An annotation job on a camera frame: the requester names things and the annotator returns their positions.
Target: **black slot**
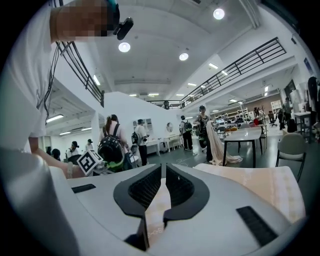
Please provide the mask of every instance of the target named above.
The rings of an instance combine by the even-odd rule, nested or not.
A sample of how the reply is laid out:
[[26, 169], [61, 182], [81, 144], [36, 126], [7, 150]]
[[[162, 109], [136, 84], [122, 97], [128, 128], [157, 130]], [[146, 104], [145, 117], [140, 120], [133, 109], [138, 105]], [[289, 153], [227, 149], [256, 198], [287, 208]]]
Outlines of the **black slot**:
[[96, 186], [93, 185], [93, 184], [87, 184], [87, 185], [82, 185], [82, 186], [75, 186], [75, 187], [72, 187], [72, 191], [76, 194], [76, 193], [80, 193], [80, 192], [84, 192], [84, 191], [87, 191], [87, 190], [92, 190], [92, 189], [95, 189]]
[[261, 247], [278, 237], [251, 206], [238, 208], [236, 211]]

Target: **black vent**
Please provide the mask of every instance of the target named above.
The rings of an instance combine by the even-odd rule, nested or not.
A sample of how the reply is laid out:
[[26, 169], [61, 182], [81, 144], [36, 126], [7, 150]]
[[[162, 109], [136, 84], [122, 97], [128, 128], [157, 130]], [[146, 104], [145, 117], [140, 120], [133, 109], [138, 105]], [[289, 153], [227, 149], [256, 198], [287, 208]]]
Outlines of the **black vent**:
[[251, 206], [238, 208], [236, 211], [261, 247], [277, 238], [278, 235]]

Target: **white wall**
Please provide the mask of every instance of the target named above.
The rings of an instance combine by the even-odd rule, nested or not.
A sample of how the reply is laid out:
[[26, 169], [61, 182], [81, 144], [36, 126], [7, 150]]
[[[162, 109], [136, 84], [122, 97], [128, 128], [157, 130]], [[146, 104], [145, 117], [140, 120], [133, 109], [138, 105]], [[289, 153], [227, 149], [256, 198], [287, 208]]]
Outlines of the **white wall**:
[[167, 135], [166, 125], [169, 122], [173, 124], [173, 133], [179, 134], [182, 115], [180, 109], [166, 110], [118, 91], [104, 95], [104, 109], [105, 116], [117, 115], [120, 125], [125, 129], [125, 136], [129, 144], [131, 144], [131, 135], [134, 132], [133, 121], [138, 119], [151, 119], [155, 139]]

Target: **gray floor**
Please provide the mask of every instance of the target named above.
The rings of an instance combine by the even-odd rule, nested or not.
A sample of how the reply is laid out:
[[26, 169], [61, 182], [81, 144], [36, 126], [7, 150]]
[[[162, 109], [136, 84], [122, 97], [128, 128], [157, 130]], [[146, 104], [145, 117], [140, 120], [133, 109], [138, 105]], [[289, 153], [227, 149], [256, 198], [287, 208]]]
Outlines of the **gray floor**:
[[[256, 148], [256, 167], [275, 167], [277, 159], [278, 141], [281, 136], [268, 136], [267, 149], [261, 155], [260, 145]], [[170, 153], [163, 153], [160, 156], [156, 154], [148, 155], [148, 161], [150, 164], [178, 164], [187, 167], [194, 167], [197, 164], [204, 163], [206, 161], [206, 154], [201, 151], [199, 141], [193, 139], [193, 153], [184, 151], [183, 148], [172, 150]], [[238, 143], [228, 143], [227, 150], [232, 156], [240, 155], [243, 161], [236, 164], [228, 164], [230, 167], [242, 167], [252, 168], [253, 166], [253, 149], [252, 144], [249, 142], [241, 143], [241, 149], [238, 154]], [[320, 144], [312, 142], [308, 144], [305, 164], [303, 167], [302, 175], [299, 181], [299, 187], [303, 196], [305, 209], [307, 214], [312, 209], [316, 193], [320, 186]], [[297, 176], [300, 162], [280, 160], [279, 166], [289, 166], [295, 176]]]

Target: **staircase railing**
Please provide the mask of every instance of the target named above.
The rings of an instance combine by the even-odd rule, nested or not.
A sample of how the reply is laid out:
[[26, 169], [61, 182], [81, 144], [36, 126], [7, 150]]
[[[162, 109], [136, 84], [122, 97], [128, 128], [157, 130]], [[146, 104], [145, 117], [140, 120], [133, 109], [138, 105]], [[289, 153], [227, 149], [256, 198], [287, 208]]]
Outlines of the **staircase railing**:
[[236, 79], [264, 63], [278, 58], [285, 53], [287, 52], [280, 44], [278, 38], [273, 38], [210, 77], [181, 100], [181, 107], [184, 108], [233, 79]]

